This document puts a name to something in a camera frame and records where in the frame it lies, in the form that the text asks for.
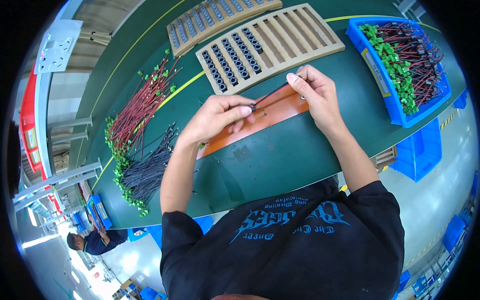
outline bundle of red wires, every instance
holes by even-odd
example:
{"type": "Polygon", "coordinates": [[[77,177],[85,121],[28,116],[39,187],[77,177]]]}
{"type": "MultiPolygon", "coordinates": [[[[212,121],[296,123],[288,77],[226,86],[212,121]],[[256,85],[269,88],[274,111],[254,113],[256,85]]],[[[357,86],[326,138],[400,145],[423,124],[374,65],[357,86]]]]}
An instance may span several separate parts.
{"type": "Polygon", "coordinates": [[[111,150],[120,157],[125,156],[130,147],[132,148],[130,151],[132,151],[134,148],[138,148],[140,142],[143,144],[145,126],[162,102],[174,91],[168,85],[182,68],[174,69],[179,60],[177,58],[170,69],[173,72],[168,72],[166,69],[167,55],[168,53],[150,76],[143,76],[139,72],[142,79],[138,83],[134,95],[121,112],[116,113],[117,117],[108,128],[107,140],[111,142],[111,150]]]}

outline green workbench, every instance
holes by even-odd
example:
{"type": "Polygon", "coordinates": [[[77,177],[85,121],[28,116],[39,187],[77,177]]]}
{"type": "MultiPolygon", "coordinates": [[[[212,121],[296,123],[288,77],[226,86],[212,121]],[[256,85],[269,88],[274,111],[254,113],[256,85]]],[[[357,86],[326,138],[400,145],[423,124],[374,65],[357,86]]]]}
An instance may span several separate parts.
{"type": "MultiPolygon", "coordinates": [[[[106,116],[114,116],[132,96],[140,77],[138,70],[150,73],[164,57],[164,50],[169,48],[166,24],[196,1],[185,1],[173,9],[165,18],[152,27],[126,56],[124,54],[164,11],[155,12],[154,0],[147,0],[123,25],[112,39],[110,45],[98,61],[84,97],[82,98],[77,118],[89,116],[98,95],[102,92],[96,108],[92,113],[93,128],[89,128],[89,140],[72,142],[70,167],[83,163],[102,162],[105,166],[111,158],[111,152],[105,144],[103,130],[106,128],[106,116]],[[109,83],[105,85],[118,62],[124,57],[109,83]]],[[[302,3],[302,1],[284,0],[284,7],[302,3]]],[[[335,1],[332,3],[311,2],[310,5],[324,18],[359,14],[382,14],[400,16],[398,10],[389,1],[369,1],[366,5],[355,1],[335,1]]],[[[390,118],[379,88],[369,68],[345,35],[348,19],[329,22],[339,38],[343,41],[345,51],[329,55],[310,64],[319,69],[336,83],[338,102],[343,119],[351,133],[368,156],[372,157],[419,130],[445,110],[466,88],[465,79],[456,59],[443,35],[425,27],[430,41],[438,44],[445,58],[447,77],[452,89],[452,96],[434,113],[415,126],[405,129],[390,124],[390,118]]],[[[181,57],[177,66],[184,69],[176,76],[177,87],[202,71],[195,57],[197,49],[208,41],[196,46],[181,57]]],[[[285,82],[289,70],[265,82],[262,82],[242,95],[259,98],[285,82]]],[[[167,126],[176,122],[180,130],[195,114],[213,89],[206,76],[201,76],[183,91],[178,93],[161,108],[145,129],[144,143],[149,143],[159,136],[167,126]]],[[[153,143],[145,151],[153,150],[158,144],[153,143]]],[[[113,228],[131,228],[161,224],[159,193],[149,203],[150,213],[139,217],[133,206],[128,206],[121,197],[120,189],[112,181],[115,161],[104,170],[94,188],[100,194],[104,207],[113,223],[113,228]]],[[[194,174],[193,190],[187,213],[192,217],[205,216],[237,207],[256,199],[274,196],[309,185],[341,171],[338,160],[327,139],[315,127],[309,112],[302,113],[272,127],[264,129],[217,152],[197,161],[194,174]]]]}

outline man in dark shirt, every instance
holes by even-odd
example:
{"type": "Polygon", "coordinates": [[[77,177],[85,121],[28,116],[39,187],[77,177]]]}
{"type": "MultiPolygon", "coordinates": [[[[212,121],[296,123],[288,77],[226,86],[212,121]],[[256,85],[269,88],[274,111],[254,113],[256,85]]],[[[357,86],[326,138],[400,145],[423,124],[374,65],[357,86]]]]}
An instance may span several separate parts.
{"type": "Polygon", "coordinates": [[[231,123],[237,132],[243,118],[254,121],[252,100],[209,97],[179,135],[160,189],[160,273],[170,300],[387,300],[397,290],[404,261],[398,203],[345,126],[334,82],[309,65],[300,73],[307,79],[290,73],[287,81],[308,102],[351,194],[329,178],[240,205],[203,235],[185,214],[198,148],[231,123]]]}
{"type": "Polygon", "coordinates": [[[107,230],[106,233],[102,233],[96,228],[92,215],[88,215],[88,219],[92,222],[92,230],[86,237],[75,233],[67,235],[67,244],[70,249],[100,255],[126,242],[128,238],[126,229],[107,230]]]}

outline gray floor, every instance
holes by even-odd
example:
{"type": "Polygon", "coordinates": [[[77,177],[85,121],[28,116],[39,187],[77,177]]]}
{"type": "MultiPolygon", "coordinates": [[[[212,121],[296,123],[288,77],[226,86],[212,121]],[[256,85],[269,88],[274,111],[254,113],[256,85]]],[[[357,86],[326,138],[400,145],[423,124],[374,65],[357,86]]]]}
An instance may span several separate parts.
{"type": "MultiPolygon", "coordinates": [[[[439,116],[440,123],[454,111],[453,106],[444,111],[439,116]]],[[[470,100],[466,109],[459,110],[443,128],[441,136],[443,159],[420,182],[415,183],[392,169],[380,174],[380,180],[396,196],[400,205],[400,217],[405,229],[405,269],[412,267],[431,248],[438,246],[445,226],[467,199],[479,153],[477,127],[470,100]]],[[[341,173],[339,181],[340,186],[345,184],[341,173]]],[[[214,221],[224,214],[213,215],[214,221]]],[[[120,280],[131,277],[163,291],[158,271],[161,252],[151,236],[134,243],[124,243],[103,257],[120,280]]]]}

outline hand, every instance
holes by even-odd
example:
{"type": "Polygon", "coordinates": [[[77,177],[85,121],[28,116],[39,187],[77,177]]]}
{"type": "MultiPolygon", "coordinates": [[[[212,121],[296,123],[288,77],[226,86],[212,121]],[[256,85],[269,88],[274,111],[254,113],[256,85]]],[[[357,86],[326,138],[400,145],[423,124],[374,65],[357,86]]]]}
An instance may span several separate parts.
{"type": "Polygon", "coordinates": [[[237,133],[243,126],[243,118],[254,122],[248,105],[255,101],[239,95],[210,96],[182,131],[180,138],[189,143],[206,143],[227,125],[228,132],[237,133]]]}
{"type": "Polygon", "coordinates": [[[318,129],[327,134],[336,128],[345,126],[338,108],[333,80],[311,65],[300,67],[297,74],[304,74],[307,79],[303,80],[293,73],[288,73],[287,81],[295,91],[307,100],[310,114],[318,129]]]}

